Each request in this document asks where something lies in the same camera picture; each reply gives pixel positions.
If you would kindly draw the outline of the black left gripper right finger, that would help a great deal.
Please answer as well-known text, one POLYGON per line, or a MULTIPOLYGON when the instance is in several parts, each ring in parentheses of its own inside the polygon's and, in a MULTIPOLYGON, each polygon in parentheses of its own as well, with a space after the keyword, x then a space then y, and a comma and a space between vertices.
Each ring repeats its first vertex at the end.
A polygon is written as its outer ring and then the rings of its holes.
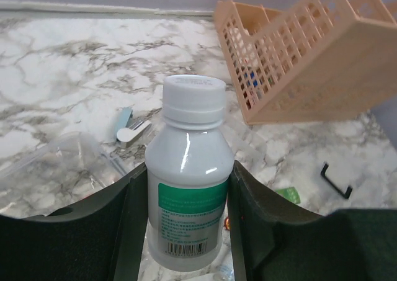
POLYGON ((236 280, 395 280, 396 211, 322 216, 261 184, 239 162, 228 216, 236 280))

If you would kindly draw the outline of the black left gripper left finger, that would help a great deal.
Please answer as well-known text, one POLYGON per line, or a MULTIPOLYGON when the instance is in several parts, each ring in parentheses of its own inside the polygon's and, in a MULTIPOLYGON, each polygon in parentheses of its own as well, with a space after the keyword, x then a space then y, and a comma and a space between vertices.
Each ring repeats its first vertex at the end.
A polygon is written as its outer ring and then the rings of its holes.
POLYGON ((48 216, 2 216, 1 280, 137 280, 147 220, 145 164, 48 216))

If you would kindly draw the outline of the white bottle green label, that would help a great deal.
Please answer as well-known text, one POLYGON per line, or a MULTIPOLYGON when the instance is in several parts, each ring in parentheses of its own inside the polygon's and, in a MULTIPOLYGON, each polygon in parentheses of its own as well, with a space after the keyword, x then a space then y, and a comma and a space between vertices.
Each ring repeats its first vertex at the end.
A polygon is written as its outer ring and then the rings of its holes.
POLYGON ((163 84, 164 126, 145 150, 151 257, 179 272, 217 257, 234 154, 220 127, 226 84, 178 74, 163 84))

